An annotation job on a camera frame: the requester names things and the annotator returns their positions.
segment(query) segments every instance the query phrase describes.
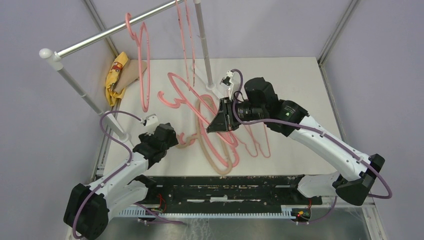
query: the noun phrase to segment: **yellow cloth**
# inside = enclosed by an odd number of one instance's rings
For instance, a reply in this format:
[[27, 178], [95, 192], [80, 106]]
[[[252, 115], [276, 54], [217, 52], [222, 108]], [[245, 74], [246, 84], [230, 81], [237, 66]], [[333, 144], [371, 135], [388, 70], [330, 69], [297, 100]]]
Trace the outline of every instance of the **yellow cloth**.
[[122, 99], [124, 97], [125, 88], [122, 89], [120, 93], [114, 91], [114, 86], [120, 78], [122, 68], [129, 61], [128, 56], [125, 52], [121, 52], [119, 56], [115, 58], [113, 61], [112, 67], [110, 67], [109, 73], [106, 77], [106, 99], [111, 107], [115, 106], [118, 99]]

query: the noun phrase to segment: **gray wall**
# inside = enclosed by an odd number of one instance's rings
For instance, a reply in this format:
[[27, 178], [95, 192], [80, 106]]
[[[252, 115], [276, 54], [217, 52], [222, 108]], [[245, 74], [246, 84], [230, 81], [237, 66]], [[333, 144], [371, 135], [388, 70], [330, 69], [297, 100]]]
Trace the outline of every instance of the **gray wall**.
[[386, 159], [393, 198], [376, 204], [391, 240], [422, 239], [423, 13], [422, 0], [363, 0], [325, 66], [347, 140]]
[[[0, 232], [2, 239], [64, 239], [69, 194], [86, 183], [102, 134], [99, 117], [39, 57], [97, 32], [80, 1], [0, 3]], [[106, 108], [112, 56], [103, 42], [63, 60]]]
[[[107, 27], [168, 0], [94, 0]], [[195, 52], [202, 58], [193, 0], [190, 6]], [[202, 11], [211, 58], [318, 57], [350, 0], [203, 0]], [[187, 30], [185, 11], [182, 11]], [[152, 59], [182, 59], [176, 8], [147, 19]], [[133, 27], [137, 34], [140, 24]], [[128, 31], [112, 39], [119, 51], [137, 58], [137, 47]], [[190, 40], [186, 39], [191, 56]]]

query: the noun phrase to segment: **white table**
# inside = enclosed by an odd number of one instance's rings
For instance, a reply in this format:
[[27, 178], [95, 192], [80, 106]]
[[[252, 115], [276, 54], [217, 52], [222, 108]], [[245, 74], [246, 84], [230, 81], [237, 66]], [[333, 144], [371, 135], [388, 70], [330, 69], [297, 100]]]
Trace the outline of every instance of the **white table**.
[[[338, 137], [340, 136], [315, 57], [219, 58], [211, 59], [210, 64], [216, 83], [231, 69], [239, 69], [243, 73], [245, 82], [255, 77], [264, 77], [266, 81], [272, 83], [275, 93], [280, 99], [298, 103], [308, 110], [328, 131]], [[202, 59], [196, 59], [196, 65], [204, 72], [204, 61]], [[167, 77], [168, 72], [176, 73], [185, 78], [184, 60], [151, 61], [151, 92], [147, 113], [144, 113], [141, 108], [138, 81], [126, 89], [119, 109], [142, 118], [156, 114], [161, 123], [171, 123], [177, 134], [184, 132], [186, 136], [189, 136], [195, 132], [194, 113], [186, 105], [181, 105], [178, 109], [169, 108], [160, 102], [157, 97], [158, 91], [164, 91], [165, 99], [169, 102], [174, 102], [174, 98], [179, 98]], [[186, 93], [190, 102], [194, 104], [195, 96], [187, 90], [181, 81], [178, 79], [175, 81], [180, 89]], [[204, 86], [201, 80], [197, 80], [195, 89], [199, 94], [206, 94]], [[202, 112], [207, 113], [205, 108], [202, 108]], [[209, 116], [208, 119], [212, 120], [213, 116], [207, 115]], [[123, 114], [119, 115], [117, 120], [123, 129], [131, 134], [132, 142], [135, 145], [138, 144], [138, 135], [143, 133], [143, 126], [135, 119]], [[264, 139], [262, 124], [256, 124], [252, 126], [252, 129], [257, 135], [256, 138], [260, 141], [262, 149], [266, 152], [267, 144]], [[233, 168], [228, 176], [318, 175], [335, 171], [331, 165], [302, 144], [269, 129], [267, 132], [271, 157], [264, 158], [259, 154], [258, 157], [253, 158], [247, 153], [243, 145], [239, 145], [237, 151], [240, 155], [240, 163]], [[234, 133], [248, 142], [250, 149], [254, 150], [244, 127], [241, 126]], [[209, 134], [211, 135], [210, 138], [215, 143], [214, 146], [221, 150], [218, 137], [213, 136], [213, 134], [215, 133]], [[123, 147], [112, 142], [106, 156], [104, 174], [109, 173], [127, 155], [128, 152]], [[198, 142], [185, 149], [171, 148], [160, 163], [155, 164], [144, 174], [147, 176], [217, 176], [204, 157]]]

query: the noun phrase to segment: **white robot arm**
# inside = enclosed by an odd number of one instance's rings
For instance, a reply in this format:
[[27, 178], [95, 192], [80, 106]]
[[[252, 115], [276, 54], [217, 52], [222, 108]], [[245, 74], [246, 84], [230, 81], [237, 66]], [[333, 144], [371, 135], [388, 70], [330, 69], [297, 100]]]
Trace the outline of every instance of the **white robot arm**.
[[[157, 124], [155, 119], [156, 123], [145, 124], [147, 133], [138, 136], [140, 143], [132, 149], [131, 159], [127, 156], [109, 174], [89, 185], [79, 183], [72, 189], [63, 221], [73, 227], [76, 220], [75, 229], [85, 238], [96, 239], [113, 217], [146, 198], [154, 182], [143, 173], [165, 157], [169, 148], [178, 144], [171, 125]], [[152, 125], [156, 128], [150, 134]]]
[[297, 187], [301, 194], [307, 198], [338, 196], [352, 205], [363, 204], [376, 179], [365, 164], [380, 172], [384, 158], [354, 149], [329, 133], [297, 103], [278, 99], [271, 83], [263, 77], [245, 83], [247, 99], [239, 103], [233, 95], [236, 92], [232, 77], [227, 73], [221, 81], [229, 94], [219, 100], [219, 110], [206, 129], [208, 133], [234, 131], [240, 124], [263, 122], [272, 131], [310, 148], [337, 170], [327, 175], [304, 176]]

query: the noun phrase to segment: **tangled hangers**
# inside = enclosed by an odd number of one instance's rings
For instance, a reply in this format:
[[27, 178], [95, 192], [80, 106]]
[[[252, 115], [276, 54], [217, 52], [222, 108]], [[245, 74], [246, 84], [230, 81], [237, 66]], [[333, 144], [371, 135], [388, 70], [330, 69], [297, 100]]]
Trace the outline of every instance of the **tangled hangers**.
[[[208, 105], [210, 107], [212, 107], [214, 110], [216, 109], [216, 106], [215, 106], [214, 101], [213, 101], [211, 96], [204, 94], [200, 97], [202, 97], [208, 103]], [[197, 100], [195, 105], [196, 105], [196, 109], [200, 112], [201, 111], [200, 100]], [[203, 154], [206, 157], [206, 160], [209, 162], [210, 166], [219, 175], [223, 175], [223, 176], [227, 175], [228, 173], [231, 172], [233, 167], [235, 167], [235, 166], [237, 166], [237, 164], [239, 164], [240, 158], [239, 158], [239, 155], [237, 154], [236, 149], [234, 147], [231, 147], [231, 150], [232, 150], [232, 152], [234, 153], [234, 156], [235, 156], [235, 161], [234, 161], [234, 165], [233, 165], [233, 162], [231, 161], [231, 158], [230, 158], [230, 153], [228, 152], [227, 145], [224, 143], [224, 141], [222, 141], [220, 139], [221, 147], [222, 147], [222, 149], [224, 151], [224, 155], [225, 155], [225, 159], [222, 159], [221, 155], [218, 153], [218, 151], [215, 149], [215, 147], [213, 146], [213, 144], [209, 140], [209, 137], [206, 134], [205, 128], [202, 125], [202, 122], [199, 121], [199, 118], [197, 116], [194, 116], [194, 121], [195, 121], [195, 126], [196, 126], [196, 133], [189, 136], [187, 138], [187, 142], [184, 142], [184, 140], [182, 140], [184, 133], [182, 133], [180, 136], [178, 136], [178, 140], [179, 140], [180, 144], [177, 145], [177, 148], [179, 148], [179, 149], [186, 148], [186, 147], [190, 146], [191, 144], [193, 144], [196, 139], [198, 139], [201, 150], [203, 151]], [[214, 160], [211, 158], [211, 155], [209, 154], [208, 150], [206, 149], [204, 140], [206, 141], [207, 145], [211, 149], [212, 153], [226, 167], [225, 170], [221, 170], [215, 164]]]
[[[131, 39], [135, 41], [138, 49], [138, 76], [140, 79], [140, 99], [141, 99], [141, 107], [143, 112], [147, 112], [149, 110], [149, 100], [150, 100], [150, 42], [149, 42], [149, 32], [147, 31], [146, 24], [143, 22], [140, 27], [140, 38], [137, 37], [137, 34], [133, 32], [130, 25], [131, 14], [128, 12], [125, 15], [125, 24], [128, 29], [129, 35]], [[144, 98], [144, 82], [143, 82], [143, 67], [142, 67], [142, 39], [143, 39], [143, 31], [146, 33], [146, 43], [147, 43], [147, 94], [146, 101]]]
[[[190, 24], [190, 17], [189, 17], [189, 13], [188, 13], [188, 6], [187, 6], [187, 2], [186, 1], [184, 1], [184, 3], [185, 3], [185, 9], [186, 9], [186, 16], [187, 16], [187, 22], [188, 22], [188, 31], [189, 31], [189, 34], [190, 34], [190, 40], [191, 40], [191, 49], [192, 49], [192, 57], [193, 57], [193, 64], [194, 64], [194, 58], [195, 58], [195, 54], [194, 54], [194, 44], [193, 44], [193, 39], [192, 39], [192, 34], [191, 34], [191, 24]], [[217, 113], [217, 108], [216, 108], [216, 105], [213, 103], [213, 100], [212, 100], [212, 98], [209, 96], [209, 95], [202, 95], [202, 96], [199, 96], [199, 94], [191, 87], [191, 85], [190, 85], [190, 83], [189, 83], [189, 72], [188, 72], [188, 65], [187, 65], [187, 55], [186, 55], [186, 50], [185, 50], [185, 40], [184, 40], [184, 33], [183, 33], [183, 24], [182, 24], [182, 22], [181, 22], [181, 10], [180, 10], [180, 8], [179, 8], [179, 6], [177, 5], [177, 13], [178, 13], [178, 23], [179, 23], [179, 27], [180, 27], [180, 33], [181, 33], [181, 42], [182, 42], [182, 48], [183, 48], [183, 53], [184, 53], [184, 63], [185, 63], [185, 71], [186, 71], [186, 75], [187, 75], [187, 82], [182, 78], [182, 77], [180, 77], [180, 76], [178, 76], [177, 74], [175, 74], [175, 73], [168, 73], [168, 78], [169, 78], [169, 80], [171, 81], [171, 84], [172, 84], [172, 86], [174, 87], [174, 89], [177, 91], [177, 93], [179, 94], [179, 96], [181, 97], [181, 98], [174, 98], [174, 103], [171, 103], [171, 102], [169, 102], [169, 101], [167, 101], [167, 100], [165, 100], [164, 99], [164, 92], [163, 91], [160, 91], [160, 92], [158, 92], [158, 94], [157, 94], [157, 96], [158, 96], [158, 98], [165, 104], [165, 105], [167, 105], [168, 107], [171, 107], [171, 108], [179, 108], [180, 106], [181, 106], [181, 104], [187, 104], [188, 105], [188, 107], [195, 113], [195, 115], [196, 115], [196, 117], [195, 117], [195, 120], [196, 120], [196, 129], [197, 129], [197, 131], [196, 131], [196, 133], [195, 134], [193, 134], [193, 135], [191, 135], [191, 136], [189, 136], [188, 137], [188, 139], [187, 139], [187, 142], [184, 142], [184, 140], [183, 140], [183, 136], [184, 136], [184, 133], [182, 133], [178, 138], [179, 138], [179, 142], [182, 144], [181, 145], [181, 148], [185, 148], [185, 147], [187, 147], [187, 146], [189, 146], [189, 145], [192, 145], [194, 142], [195, 142], [195, 140], [196, 139], [199, 139], [199, 141], [201, 141], [201, 146], [202, 146], [202, 150], [203, 150], [203, 152], [205, 152], [205, 156], [206, 156], [206, 158], [208, 159], [208, 161], [209, 161], [209, 163], [211, 163], [211, 165], [212, 165], [212, 167], [215, 169], [215, 171], [217, 172], [217, 173], [219, 173], [219, 174], [223, 174], [223, 172], [222, 171], [220, 171], [220, 170], [217, 170], [217, 168], [216, 168], [216, 165], [215, 165], [215, 163], [213, 163], [213, 161], [212, 160], [210, 160], [209, 158], [208, 158], [208, 153], [207, 153], [207, 151], [205, 151], [204, 150], [204, 144], [202, 143], [203, 142], [203, 139], [205, 139], [205, 141], [206, 141], [206, 143], [208, 144], [208, 146], [211, 148], [211, 150], [212, 150], [212, 152], [213, 152], [213, 154], [218, 158], [218, 160], [225, 166], [225, 167], [227, 167], [227, 170], [225, 171], [225, 174], [226, 173], [229, 173], [229, 164], [228, 164], [228, 161], [231, 161], [231, 160], [229, 160], [228, 158], [229, 158], [229, 156], [227, 156], [227, 159], [223, 159], [220, 155], [219, 155], [219, 153], [216, 151], [216, 149], [214, 148], [214, 146], [212, 145], [212, 143], [210, 142], [210, 140], [209, 140], [209, 138], [208, 138], [208, 136], [207, 136], [207, 134], [206, 134], [206, 131], [205, 131], [205, 127], [204, 127], [204, 123], [206, 123], [206, 124], [208, 124], [209, 125], [209, 122], [208, 122], [208, 120], [201, 114], [201, 112], [200, 112], [200, 104], [202, 103], [208, 110], [209, 110], [209, 112], [211, 112], [212, 114], [216, 114]], [[185, 95], [183, 94], [183, 92], [180, 90], [180, 88], [177, 86], [177, 84], [175, 83], [175, 80], [174, 80], [174, 77], [176, 77], [176, 78], [178, 78], [178, 79], [180, 79], [180, 81], [182, 81], [186, 86], [187, 86], [187, 88], [188, 88], [188, 90], [190, 91], [190, 92], [192, 92], [196, 97], [197, 97], [197, 102], [198, 102], [198, 104], [199, 104], [199, 107], [194, 107], [188, 100], [187, 100], [187, 98], [185, 97]], [[194, 70], [193, 70], [193, 85], [194, 85], [194, 79], [195, 79], [195, 74], [194, 74]], [[243, 142], [243, 141], [241, 141], [237, 136], [235, 136], [232, 132], [230, 132], [230, 133], [226, 133], [226, 134], [219, 134], [219, 137], [221, 138], [221, 141], [224, 141], [225, 143], [227, 143], [227, 144], [229, 144], [230, 145], [230, 147], [231, 147], [231, 149], [233, 150], [233, 153], [234, 153], [234, 156], [235, 156], [235, 162], [234, 162], [234, 166], [233, 167], [235, 167], [237, 164], [238, 164], [238, 162], [239, 162], [239, 155], [238, 155], [238, 153], [237, 153], [237, 151], [236, 151], [236, 149], [235, 149], [235, 147], [237, 147], [237, 145], [238, 145], [238, 142], [240, 142], [240, 143], [242, 143], [244, 146], [245, 146], [245, 148], [246, 148], [246, 150], [247, 150], [247, 152], [252, 156], [252, 157], [257, 157], [258, 155], [259, 155], [259, 152], [258, 152], [258, 147], [259, 147], [259, 151], [261, 152], [261, 154], [265, 157], [265, 158], [269, 158], [270, 156], [271, 156], [271, 152], [270, 152], [270, 145], [269, 145], [269, 141], [268, 141], [268, 134], [267, 134], [267, 130], [266, 130], [266, 128], [265, 128], [265, 125], [264, 125], [264, 130], [265, 130], [265, 137], [266, 137], [266, 142], [267, 142], [267, 145], [268, 145], [268, 152], [269, 152], [269, 154], [268, 154], [268, 156], [266, 156], [265, 154], [264, 154], [264, 152], [262, 151], [262, 148], [261, 148], [261, 145], [259, 144], [259, 142], [255, 139], [255, 137], [253, 136], [253, 133], [252, 133], [252, 129], [249, 127], [249, 126], [245, 126], [245, 128], [246, 128], [246, 130], [247, 130], [247, 132], [249, 133], [249, 135], [252, 137], [252, 141], [253, 141], [253, 144], [254, 144], [254, 148], [255, 148], [255, 151], [256, 151], [256, 153], [255, 154], [252, 154], [250, 151], [249, 151], [249, 148], [248, 148], [248, 146], [247, 146], [247, 144], [245, 143], [245, 142]]]

